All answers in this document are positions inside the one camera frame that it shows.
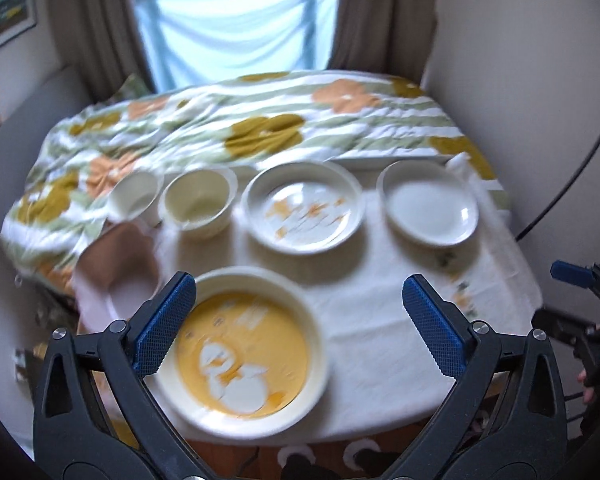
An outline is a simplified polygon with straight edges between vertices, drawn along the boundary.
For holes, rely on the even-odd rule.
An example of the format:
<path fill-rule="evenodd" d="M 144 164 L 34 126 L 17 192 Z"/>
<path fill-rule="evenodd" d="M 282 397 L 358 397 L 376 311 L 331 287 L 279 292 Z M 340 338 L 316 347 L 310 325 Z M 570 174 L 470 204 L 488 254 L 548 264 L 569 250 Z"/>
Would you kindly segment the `person's right hand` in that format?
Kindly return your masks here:
<path fill-rule="evenodd" d="M 577 382 L 582 386 L 582 399 L 583 403 L 588 405 L 592 404 L 596 398 L 595 389 L 588 385 L 588 373 L 586 370 L 581 370 L 577 376 Z"/>

